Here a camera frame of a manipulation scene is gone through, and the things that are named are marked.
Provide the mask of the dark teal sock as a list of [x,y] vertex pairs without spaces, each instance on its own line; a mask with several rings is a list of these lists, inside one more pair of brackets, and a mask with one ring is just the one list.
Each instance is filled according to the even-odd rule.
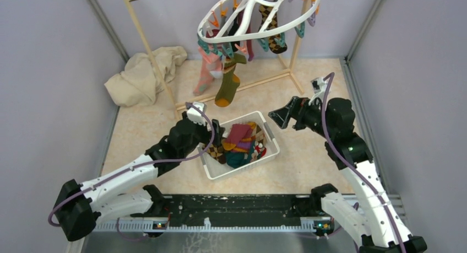
[[225,154],[226,164],[234,169],[256,161],[257,157],[258,154],[255,151],[251,153],[227,152]]

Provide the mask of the olive green orange sock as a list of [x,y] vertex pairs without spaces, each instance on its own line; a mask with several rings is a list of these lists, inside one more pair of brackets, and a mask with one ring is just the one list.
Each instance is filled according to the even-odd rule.
[[235,69],[238,63],[247,63],[246,57],[239,53],[234,53],[233,58],[227,57],[224,61],[221,87],[214,99],[215,105],[218,107],[229,106],[235,97],[236,91],[240,86],[240,79],[235,75]]

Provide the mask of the brown beige argyle sock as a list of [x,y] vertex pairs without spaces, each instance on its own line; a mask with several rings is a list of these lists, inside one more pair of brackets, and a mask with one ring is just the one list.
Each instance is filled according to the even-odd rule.
[[263,131],[262,127],[259,124],[255,124],[252,134],[251,134],[252,139],[254,139],[255,142],[258,144],[265,145],[267,142],[267,137],[265,132]]

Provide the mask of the pink sock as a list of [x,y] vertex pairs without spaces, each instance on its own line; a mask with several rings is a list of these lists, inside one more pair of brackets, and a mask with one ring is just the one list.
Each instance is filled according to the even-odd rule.
[[202,65],[197,86],[193,91],[194,95],[202,95],[214,79],[223,77],[221,57],[212,52],[206,53],[201,47],[198,47],[198,52],[202,57]]

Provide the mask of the red sock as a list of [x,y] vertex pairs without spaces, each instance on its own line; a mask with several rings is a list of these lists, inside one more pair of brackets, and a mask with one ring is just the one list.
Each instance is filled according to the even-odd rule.
[[267,151],[267,149],[263,145],[263,143],[256,144],[255,150],[254,150],[256,159],[262,158],[266,154],[266,151]]

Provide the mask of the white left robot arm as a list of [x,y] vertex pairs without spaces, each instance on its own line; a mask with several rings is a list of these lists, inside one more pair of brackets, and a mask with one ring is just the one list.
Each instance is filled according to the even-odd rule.
[[184,117],[157,144],[136,160],[96,179],[62,185],[51,215],[56,217],[68,241],[90,234],[97,225],[119,217],[157,217],[168,207],[167,199],[155,185],[134,186],[155,179],[186,161],[199,144],[218,146],[225,128],[213,119],[214,129]]

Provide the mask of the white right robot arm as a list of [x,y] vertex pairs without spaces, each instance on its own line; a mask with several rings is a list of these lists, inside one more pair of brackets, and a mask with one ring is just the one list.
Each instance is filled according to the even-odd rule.
[[330,215],[352,237],[359,252],[425,252],[428,246],[400,219],[378,176],[366,142],[354,131],[355,113],[348,99],[323,103],[293,96],[268,116],[281,128],[295,120],[293,129],[309,128],[325,138],[328,156],[354,189],[364,214],[349,204],[332,184],[315,187],[310,194],[311,211]]

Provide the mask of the white oval clip hanger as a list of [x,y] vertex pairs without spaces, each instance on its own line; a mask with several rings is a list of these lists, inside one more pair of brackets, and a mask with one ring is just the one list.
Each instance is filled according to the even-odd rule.
[[[196,30],[199,46],[251,40],[268,41],[268,37],[293,31],[303,38],[305,30],[319,12],[322,0],[219,0],[200,20]],[[267,21],[260,27],[259,6],[272,6]],[[266,30],[274,14],[278,27]],[[248,24],[251,33],[246,34]]]

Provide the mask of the white plastic basket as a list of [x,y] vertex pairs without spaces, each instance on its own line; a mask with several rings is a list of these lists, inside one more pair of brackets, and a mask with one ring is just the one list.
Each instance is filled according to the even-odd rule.
[[265,142],[262,143],[265,146],[265,154],[262,157],[251,158],[250,162],[233,168],[228,163],[222,164],[218,158],[214,158],[211,154],[205,152],[201,155],[201,162],[207,177],[211,180],[221,180],[229,176],[239,174],[243,171],[255,168],[261,164],[272,161],[280,153],[280,147],[277,139],[271,131],[269,124],[265,117],[260,111],[250,112],[249,114],[237,117],[235,119],[223,122],[220,124],[225,129],[224,136],[230,133],[233,125],[247,123],[249,121],[255,122],[264,134]]

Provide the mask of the beige crumpled cloth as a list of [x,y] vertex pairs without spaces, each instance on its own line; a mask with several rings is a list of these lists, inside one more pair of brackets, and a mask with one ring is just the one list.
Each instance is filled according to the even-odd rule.
[[[187,52],[182,46],[160,47],[153,51],[153,55],[166,83],[175,79],[177,67],[187,59]],[[113,102],[120,107],[152,105],[157,94],[164,89],[146,53],[133,55],[124,70],[110,77],[104,86]]]

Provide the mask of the thin brown argyle sock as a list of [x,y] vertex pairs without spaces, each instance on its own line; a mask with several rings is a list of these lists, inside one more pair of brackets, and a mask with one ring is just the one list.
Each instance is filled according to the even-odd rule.
[[[273,10],[272,6],[259,6],[259,12],[261,14],[260,27],[267,21],[270,12]],[[273,30],[278,27],[277,14],[274,14],[271,22],[267,26],[266,30]],[[274,54],[281,54],[287,51],[287,44],[285,42],[285,33],[275,34],[268,37],[268,48]]]

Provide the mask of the maroon purple sock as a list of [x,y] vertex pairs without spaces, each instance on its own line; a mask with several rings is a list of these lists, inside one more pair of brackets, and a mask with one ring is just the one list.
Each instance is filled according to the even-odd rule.
[[[246,30],[246,34],[251,33],[251,25],[248,24],[248,28]],[[248,53],[248,62],[251,62],[254,59],[254,51],[253,51],[253,46],[252,46],[252,40],[249,39],[246,41],[247,43],[247,53]]]

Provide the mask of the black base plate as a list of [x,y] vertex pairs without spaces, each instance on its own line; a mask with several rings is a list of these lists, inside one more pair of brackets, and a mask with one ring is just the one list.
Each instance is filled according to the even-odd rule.
[[309,195],[172,195],[160,209],[133,217],[169,220],[171,227],[298,227],[302,220],[328,220]]

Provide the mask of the aluminium front rail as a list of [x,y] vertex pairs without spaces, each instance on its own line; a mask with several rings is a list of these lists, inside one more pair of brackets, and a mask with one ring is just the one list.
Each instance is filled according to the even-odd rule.
[[401,230],[391,199],[384,191],[361,189],[343,195],[330,185],[308,195],[163,195],[154,185],[134,193],[89,195],[76,193],[56,202],[55,216],[69,241],[90,234],[98,225],[118,218],[155,219],[146,233],[290,228],[311,232],[334,218],[349,234],[360,238],[391,237]]

